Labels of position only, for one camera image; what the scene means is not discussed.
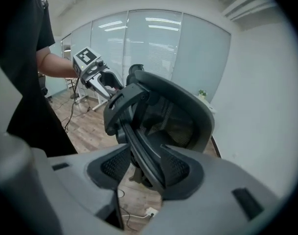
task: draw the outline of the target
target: wooden floor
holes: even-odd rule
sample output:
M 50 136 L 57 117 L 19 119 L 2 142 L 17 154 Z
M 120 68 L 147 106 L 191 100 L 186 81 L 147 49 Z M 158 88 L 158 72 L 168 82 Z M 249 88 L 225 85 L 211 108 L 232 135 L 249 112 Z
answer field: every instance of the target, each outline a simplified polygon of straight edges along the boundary
M 70 99 L 71 91 L 65 91 L 52 98 L 51 106 L 58 118 L 65 126 L 71 114 L 73 99 Z M 74 106 L 74 114 L 69 124 L 68 136 L 72 141 L 78 153 L 95 151 L 105 147 L 117 144 L 115 136 L 108 136 L 104 131 L 103 110 L 101 106 L 96 112 L 88 108 L 93 108 L 98 101 L 92 99 L 84 99 L 81 103 Z M 214 146 L 210 141 L 207 145 L 205 153 L 216 156 Z M 128 178 L 133 175 L 134 166 L 131 164 L 126 175 L 119 185 L 119 189 L 124 192 L 124 196 L 119 198 L 121 208 L 129 212 L 129 214 L 137 216 L 145 216 L 148 207 L 159 210 L 161 208 L 161 196 L 158 192 L 149 190 L 141 184 L 130 182 Z M 149 222 L 147 218 L 131 217 L 128 226 L 126 221 L 128 216 L 123 217 L 125 231 L 128 234 L 137 234 Z

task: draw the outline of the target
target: ceiling light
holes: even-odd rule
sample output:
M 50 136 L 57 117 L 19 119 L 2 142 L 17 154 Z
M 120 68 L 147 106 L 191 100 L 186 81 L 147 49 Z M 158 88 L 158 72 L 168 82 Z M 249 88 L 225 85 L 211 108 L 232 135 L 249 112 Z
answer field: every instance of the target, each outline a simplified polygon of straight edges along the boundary
M 169 29 L 169 30 L 178 31 L 178 28 L 173 28 L 173 27 L 159 26 L 159 25 L 148 25 L 148 26 L 149 26 L 149 28 Z
M 177 21 L 171 21 L 168 19 L 163 19 L 163 18 L 146 18 L 146 21 L 156 21 L 156 22 L 164 22 L 164 23 L 171 23 L 171 24 L 180 24 L 180 22 Z
M 122 23 L 123 23 L 122 21 L 115 21 L 115 22 L 111 22 L 111 23 L 106 23 L 106 24 L 100 25 L 99 28 L 104 28 L 104 27 L 107 27 L 107 26 L 116 25 L 116 24 L 122 24 Z
M 104 31 L 111 31 L 111 30 L 125 29 L 125 28 L 127 28 L 127 26 L 120 26 L 120 27 L 109 28 L 109 29 L 105 29 Z

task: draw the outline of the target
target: black t-shirt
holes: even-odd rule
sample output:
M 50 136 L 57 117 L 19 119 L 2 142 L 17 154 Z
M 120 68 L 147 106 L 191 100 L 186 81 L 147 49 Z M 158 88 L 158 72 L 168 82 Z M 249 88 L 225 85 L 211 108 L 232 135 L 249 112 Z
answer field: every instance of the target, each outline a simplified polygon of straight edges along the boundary
M 52 44 L 48 2 L 7 0 L 0 8 L 0 67 L 23 96 L 7 131 L 58 156 L 76 151 L 39 85 L 36 51 Z

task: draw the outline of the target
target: mesh backrest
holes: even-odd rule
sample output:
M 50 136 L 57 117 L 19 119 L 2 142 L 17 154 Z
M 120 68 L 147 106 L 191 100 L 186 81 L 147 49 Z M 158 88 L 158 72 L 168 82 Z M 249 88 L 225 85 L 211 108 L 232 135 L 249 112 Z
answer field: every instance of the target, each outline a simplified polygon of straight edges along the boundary
M 140 129 L 154 145 L 185 148 L 191 141 L 194 123 L 184 110 L 161 96 L 155 105 L 147 107 Z

